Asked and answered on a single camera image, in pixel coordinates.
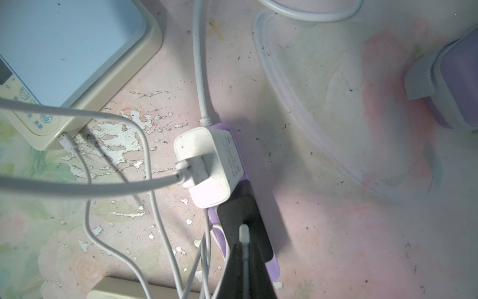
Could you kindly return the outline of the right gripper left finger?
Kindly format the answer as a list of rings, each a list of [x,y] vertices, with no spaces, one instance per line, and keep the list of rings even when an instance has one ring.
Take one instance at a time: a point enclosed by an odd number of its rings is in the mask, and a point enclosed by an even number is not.
[[[248,275],[248,255],[244,253],[245,246],[238,243],[232,247],[225,272],[217,288],[217,299],[247,299],[246,279]]]

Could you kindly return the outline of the yellow electronic scale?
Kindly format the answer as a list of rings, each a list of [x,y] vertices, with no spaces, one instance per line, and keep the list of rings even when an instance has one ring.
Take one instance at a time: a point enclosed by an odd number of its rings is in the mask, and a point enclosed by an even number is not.
[[[179,299],[176,289],[150,285],[153,299]],[[105,277],[87,294],[87,299],[145,299],[142,285],[136,281]]]

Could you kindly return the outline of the white charger adapter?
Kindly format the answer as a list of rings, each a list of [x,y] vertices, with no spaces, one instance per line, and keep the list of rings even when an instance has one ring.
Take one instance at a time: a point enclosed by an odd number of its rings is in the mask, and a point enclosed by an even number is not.
[[[224,203],[245,175],[232,130],[225,123],[179,135],[174,140],[174,151],[179,168],[189,172],[183,187],[198,208]]]

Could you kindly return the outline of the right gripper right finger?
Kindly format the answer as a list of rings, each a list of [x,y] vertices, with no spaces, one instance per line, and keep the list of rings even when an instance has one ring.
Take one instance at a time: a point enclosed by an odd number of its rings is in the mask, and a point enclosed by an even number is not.
[[[259,246],[248,245],[246,258],[246,298],[247,299],[277,299]]]

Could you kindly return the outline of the black charger adapter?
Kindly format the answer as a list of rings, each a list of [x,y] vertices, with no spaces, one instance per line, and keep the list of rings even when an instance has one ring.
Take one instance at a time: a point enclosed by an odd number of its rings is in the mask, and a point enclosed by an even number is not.
[[[229,248],[240,242],[239,228],[246,224],[250,241],[259,246],[263,260],[269,262],[273,258],[274,251],[268,233],[256,200],[251,194],[233,197],[222,203],[217,208],[217,214]]]

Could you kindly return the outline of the purple power strip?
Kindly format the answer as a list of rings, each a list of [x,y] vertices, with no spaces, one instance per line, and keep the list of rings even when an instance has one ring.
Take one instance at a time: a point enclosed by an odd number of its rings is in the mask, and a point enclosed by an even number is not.
[[[220,229],[213,229],[213,235],[223,255],[239,241],[237,230],[245,223],[249,226],[252,243],[259,246],[271,281],[274,283],[279,279],[280,266],[247,173],[243,174],[230,198],[218,206],[209,208],[208,215],[212,224],[221,225]]]

